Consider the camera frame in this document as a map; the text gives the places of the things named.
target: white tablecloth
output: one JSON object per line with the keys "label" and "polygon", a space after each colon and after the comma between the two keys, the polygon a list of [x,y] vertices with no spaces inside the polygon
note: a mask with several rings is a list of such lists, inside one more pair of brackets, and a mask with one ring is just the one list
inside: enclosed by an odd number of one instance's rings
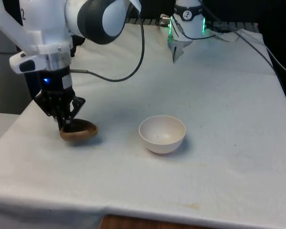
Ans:
{"label": "white tablecloth", "polygon": [[[94,140],[63,142],[35,103],[2,137],[0,228],[91,228],[119,214],[286,229],[286,98],[271,68],[242,40],[218,39],[193,42],[173,64],[159,28],[145,30],[145,60],[130,80],[73,75],[87,100],[78,117],[100,129]],[[72,68],[121,78],[136,66],[140,43],[139,27],[127,25],[110,45],[86,41]],[[138,137],[140,122],[159,114],[187,127],[168,156]]]}

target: wooden bowl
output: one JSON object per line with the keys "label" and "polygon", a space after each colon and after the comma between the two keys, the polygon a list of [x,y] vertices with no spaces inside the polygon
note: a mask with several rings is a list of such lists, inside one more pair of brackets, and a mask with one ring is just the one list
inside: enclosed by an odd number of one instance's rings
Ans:
{"label": "wooden bowl", "polygon": [[66,142],[81,142],[93,138],[98,133],[98,127],[88,121],[73,119],[67,129],[62,128],[60,136]]}

